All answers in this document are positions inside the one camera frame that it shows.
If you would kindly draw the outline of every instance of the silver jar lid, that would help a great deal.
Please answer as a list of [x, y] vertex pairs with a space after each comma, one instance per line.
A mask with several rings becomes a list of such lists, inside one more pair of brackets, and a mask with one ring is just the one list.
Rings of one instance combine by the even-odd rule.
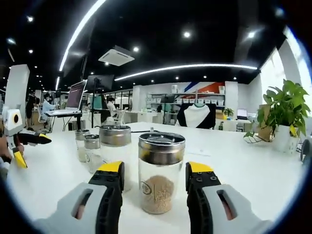
[[131, 128], [122, 125], [104, 125], [99, 129], [101, 142], [112, 146], [124, 146], [131, 143]]
[[76, 140], [84, 140], [84, 136], [90, 134], [88, 129], [78, 129], [75, 131]]
[[89, 150], [99, 149], [101, 147], [101, 144], [99, 142], [99, 135], [85, 135], [84, 147]]
[[174, 133], [144, 133], [138, 140], [139, 158], [155, 165], [173, 165], [183, 160], [185, 138]]

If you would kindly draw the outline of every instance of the shelf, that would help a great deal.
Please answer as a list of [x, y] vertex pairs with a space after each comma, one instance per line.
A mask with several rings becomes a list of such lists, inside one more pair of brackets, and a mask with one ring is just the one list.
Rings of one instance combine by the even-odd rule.
[[[177, 93], [177, 94], [149, 94], [149, 95], [196, 95], [196, 93]], [[197, 93], [197, 95], [205, 95], [205, 96], [225, 96], [225, 94], [207, 94], [207, 93]]]
[[182, 105], [183, 103], [165, 103], [165, 102], [161, 102], [161, 103], [156, 103], [156, 102], [152, 102], [152, 103], [147, 103], [147, 104], [169, 104], [169, 105]]

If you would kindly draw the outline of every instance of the glass jar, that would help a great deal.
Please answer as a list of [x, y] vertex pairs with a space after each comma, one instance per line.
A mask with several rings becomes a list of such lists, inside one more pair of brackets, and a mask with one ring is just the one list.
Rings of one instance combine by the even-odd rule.
[[78, 160], [80, 162], [87, 162], [86, 153], [84, 150], [84, 136], [88, 134], [90, 134], [90, 132], [87, 129], [79, 129], [75, 131]]
[[86, 135], [84, 139], [84, 149], [90, 173], [95, 173], [103, 163], [107, 163], [102, 158], [99, 135]]
[[166, 213], [176, 194], [185, 138], [171, 133], [145, 133], [138, 145], [141, 207], [150, 214]]
[[121, 125], [104, 125], [99, 129], [103, 159], [108, 162], [123, 161], [125, 178], [123, 191], [131, 189], [131, 128]]

